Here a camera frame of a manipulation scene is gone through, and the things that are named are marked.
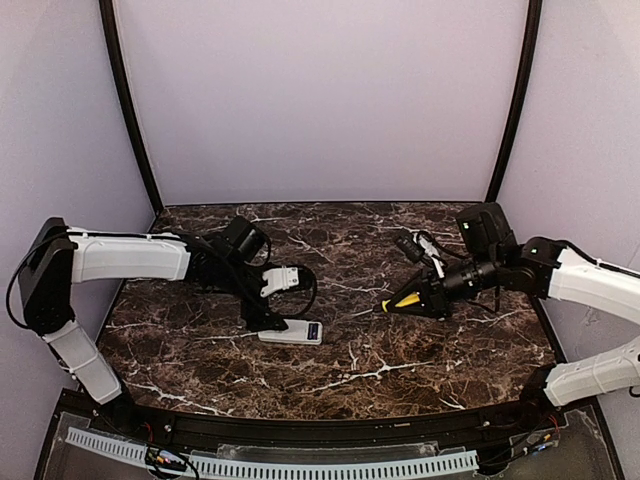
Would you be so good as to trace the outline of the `yellow handled screwdriver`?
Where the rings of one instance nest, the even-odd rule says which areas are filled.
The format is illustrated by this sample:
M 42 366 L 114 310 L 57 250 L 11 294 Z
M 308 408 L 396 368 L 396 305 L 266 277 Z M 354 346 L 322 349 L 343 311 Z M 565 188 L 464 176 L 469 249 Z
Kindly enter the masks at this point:
M 409 294 L 400 294 L 392 298 L 381 300 L 379 303 L 372 307 L 373 313 L 394 313 L 405 310 L 415 304 L 421 302 L 420 296 L 417 292 Z

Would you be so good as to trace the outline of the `white remote control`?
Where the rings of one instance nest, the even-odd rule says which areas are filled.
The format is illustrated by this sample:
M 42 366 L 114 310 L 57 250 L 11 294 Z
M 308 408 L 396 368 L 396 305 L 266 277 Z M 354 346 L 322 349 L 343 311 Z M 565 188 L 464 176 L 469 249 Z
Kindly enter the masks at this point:
M 320 322 L 298 320 L 298 319 L 286 319 L 286 323 L 289 328 L 282 332 L 277 331 L 262 331 L 258 333 L 258 339 L 266 343 L 278 343 L 278 344 L 292 344 L 292 345 L 320 345 L 323 337 L 323 326 Z M 320 324 L 320 330 L 317 335 L 321 336 L 320 341 L 308 340 L 309 325 Z

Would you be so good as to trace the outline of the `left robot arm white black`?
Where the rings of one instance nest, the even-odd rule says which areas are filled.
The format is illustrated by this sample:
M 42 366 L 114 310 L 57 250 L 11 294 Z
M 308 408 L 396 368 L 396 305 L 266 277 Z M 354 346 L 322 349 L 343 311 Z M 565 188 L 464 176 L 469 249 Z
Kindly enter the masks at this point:
M 241 301 L 241 316 L 252 332 L 285 331 L 283 316 L 268 298 L 297 282 L 293 267 L 252 260 L 270 240 L 255 224 L 237 216 L 220 232 L 126 234 L 72 228 L 48 219 L 9 285 L 20 290 L 17 324 L 36 333 L 66 365 L 89 396 L 105 405 L 125 388 L 75 318 L 71 288 L 106 279 L 161 279 L 195 282 Z

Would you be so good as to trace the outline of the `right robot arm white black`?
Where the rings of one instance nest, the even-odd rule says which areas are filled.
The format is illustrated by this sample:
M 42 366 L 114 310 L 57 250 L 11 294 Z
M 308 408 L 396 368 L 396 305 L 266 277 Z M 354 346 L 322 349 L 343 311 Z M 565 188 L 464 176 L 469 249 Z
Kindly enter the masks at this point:
M 457 301 L 480 292 L 510 290 L 539 299 L 570 301 L 639 321 L 637 272 L 593 258 L 567 240 L 533 237 L 520 244 L 496 202 L 468 207 L 456 216 L 466 254 L 444 260 L 447 249 L 427 232 L 403 232 L 397 246 L 423 268 L 389 299 L 384 312 L 444 319 Z M 558 408 L 577 400 L 639 384 L 639 341 L 572 363 L 537 368 L 520 400 Z

